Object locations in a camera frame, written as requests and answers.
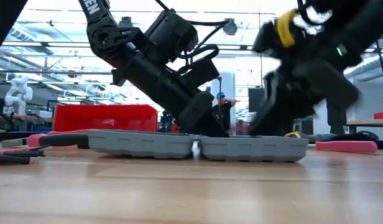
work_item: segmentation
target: green light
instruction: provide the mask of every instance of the green light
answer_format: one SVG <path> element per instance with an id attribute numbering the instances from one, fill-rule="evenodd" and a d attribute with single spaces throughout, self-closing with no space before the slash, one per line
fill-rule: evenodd
<path id="1" fill-rule="evenodd" d="M 339 54 L 340 56 L 343 56 L 342 50 L 339 49 L 339 47 L 337 47 L 336 50 L 338 51 L 338 54 Z"/>

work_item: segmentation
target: wooden surface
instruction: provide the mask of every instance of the wooden surface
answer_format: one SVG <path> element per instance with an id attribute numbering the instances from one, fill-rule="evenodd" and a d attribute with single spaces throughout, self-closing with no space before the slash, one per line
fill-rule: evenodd
<path id="1" fill-rule="evenodd" d="M 30 121 L 30 122 L 39 122 L 39 119 L 35 116 L 28 116 L 28 115 L 13 115 L 14 121 Z M 43 118 L 46 122 L 52 122 L 53 119 L 50 118 Z"/>
<path id="2" fill-rule="evenodd" d="M 0 166 L 0 224 L 383 224 L 383 151 L 285 164 L 48 154 Z"/>
<path id="3" fill-rule="evenodd" d="M 364 120 L 364 121 L 348 121 L 347 125 L 383 126 L 383 119 L 372 119 L 372 120 Z"/>

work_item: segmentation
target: pink tool handle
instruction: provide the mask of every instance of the pink tool handle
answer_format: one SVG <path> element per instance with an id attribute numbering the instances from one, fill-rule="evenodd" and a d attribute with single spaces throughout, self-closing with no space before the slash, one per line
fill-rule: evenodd
<path id="1" fill-rule="evenodd" d="M 40 146 L 40 138 L 47 136 L 47 135 L 54 135 L 54 134 L 85 134 L 91 129 L 80 129 L 80 130 L 74 130 L 74 131 L 51 131 L 47 134 L 33 134 L 27 138 L 27 144 L 29 147 L 35 147 Z"/>
<path id="2" fill-rule="evenodd" d="M 79 129 L 74 131 L 50 131 L 46 135 L 53 135 L 53 134 L 86 134 L 89 130 L 92 129 Z"/>
<path id="3" fill-rule="evenodd" d="M 25 152 L 25 151 L 31 151 L 35 150 L 38 147 L 27 147 L 27 148 L 22 148 L 22 149 L 7 149 L 7 150 L 0 150 L 0 155 L 8 153 L 8 152 Z"/>
<path id="4" fill-rule="evenodd" d="M 374 153 L 378 146 L 373 141 L 330 141 L 316 142 L 316 150 L 333 152 Z"/>

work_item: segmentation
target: blue cap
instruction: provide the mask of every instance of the blue cap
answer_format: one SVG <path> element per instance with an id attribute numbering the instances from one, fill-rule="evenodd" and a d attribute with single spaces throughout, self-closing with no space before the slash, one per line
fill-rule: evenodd
<path id="1" fill-rule="evenodd" d="M 224 93 L 223 93 L 223 92 L 219 92 L 218 94 L 216 94 L 216 97 L 217 97 L 217 98 L 224 97 Z"/>

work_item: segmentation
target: red plastic container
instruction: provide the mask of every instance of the red plastic container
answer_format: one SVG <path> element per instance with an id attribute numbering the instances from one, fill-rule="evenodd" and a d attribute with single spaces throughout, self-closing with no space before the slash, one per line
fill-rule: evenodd
<path id="1" fill-rule="evenodd" d="M 375 113 L 374 119 L 383 119 L 383 113 Z"/>
<path id="2" fill-rule="evenodd" d="M 79 129 L 158 130 L 150 105 L 57 105 L 52 131 Z"/>

